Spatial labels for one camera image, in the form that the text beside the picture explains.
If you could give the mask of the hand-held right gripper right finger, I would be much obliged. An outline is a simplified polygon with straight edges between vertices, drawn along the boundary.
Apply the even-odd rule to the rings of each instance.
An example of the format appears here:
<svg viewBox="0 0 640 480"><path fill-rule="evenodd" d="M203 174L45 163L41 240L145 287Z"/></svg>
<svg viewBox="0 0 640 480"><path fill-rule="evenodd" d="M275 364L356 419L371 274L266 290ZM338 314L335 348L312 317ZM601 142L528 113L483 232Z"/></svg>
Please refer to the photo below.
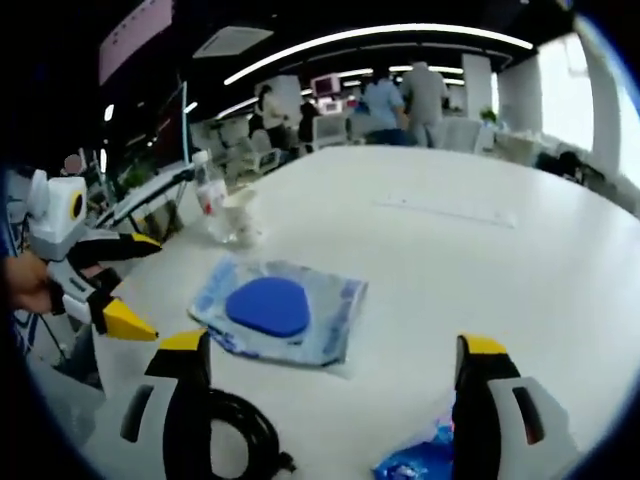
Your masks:
<svg viewBox="0 0 640 480"><path fill-rule="evenodd" d="M455 479L562 479L580 457L566 409L494 339L456 341Z"/></svg>

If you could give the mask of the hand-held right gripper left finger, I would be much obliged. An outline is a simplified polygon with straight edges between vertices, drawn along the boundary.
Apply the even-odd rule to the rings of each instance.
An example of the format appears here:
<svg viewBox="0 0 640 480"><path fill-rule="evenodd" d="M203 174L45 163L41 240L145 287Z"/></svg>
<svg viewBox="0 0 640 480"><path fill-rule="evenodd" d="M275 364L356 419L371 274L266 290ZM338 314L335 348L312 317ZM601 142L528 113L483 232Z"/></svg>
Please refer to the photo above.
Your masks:
<svg viewBox="0 0 640 480"><path fill-rule="evenodd" d="M97 411L104 479L209 479L209 340L204 329L162 340L144 373Z"/></svg>

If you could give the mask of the person's left hand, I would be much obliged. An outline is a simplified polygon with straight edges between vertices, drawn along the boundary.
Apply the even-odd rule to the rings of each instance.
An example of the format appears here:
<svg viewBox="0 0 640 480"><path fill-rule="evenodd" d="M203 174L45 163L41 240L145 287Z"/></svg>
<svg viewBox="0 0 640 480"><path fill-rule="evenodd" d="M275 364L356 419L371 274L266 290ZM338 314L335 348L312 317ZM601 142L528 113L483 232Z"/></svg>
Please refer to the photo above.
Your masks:
<svg viewBox="0 0 640 480"><path fill-rule="evenodd" d="M50 313L52 308L46 263L30 251L4 260L8 303L12 310Z"/></svg>

